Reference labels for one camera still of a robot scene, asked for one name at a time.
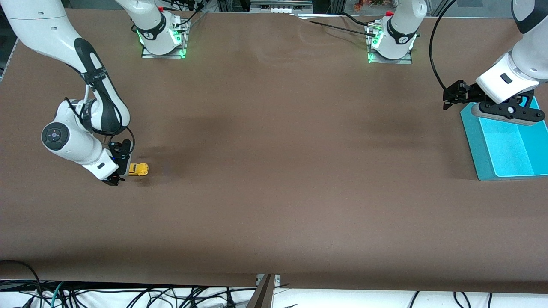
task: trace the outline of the blue bin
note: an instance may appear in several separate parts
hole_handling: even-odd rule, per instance
[[[472,115],[474,102],[461,112],[464,130],[481,181],[518,180],[548,176],[548,129],[545,121],[532,126]],[[536,98],[532,108],[538,108]]]

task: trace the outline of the brown tabletop surface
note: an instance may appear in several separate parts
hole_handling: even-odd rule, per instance
[[[548,179],[477,180],[462,106],[442,110],[430,68],[434,19],[412,65],[383,65],[363,36],[285,14],[207,14],[184,60],[142,59],[122,10],[68,14],[150,173],[110,187],[48,152],[42,128],[84,85],[18,44],[0,84],[2,259],[45,280],[548,292]],[[520,38],[511,19],[438,31],[446,85]]]

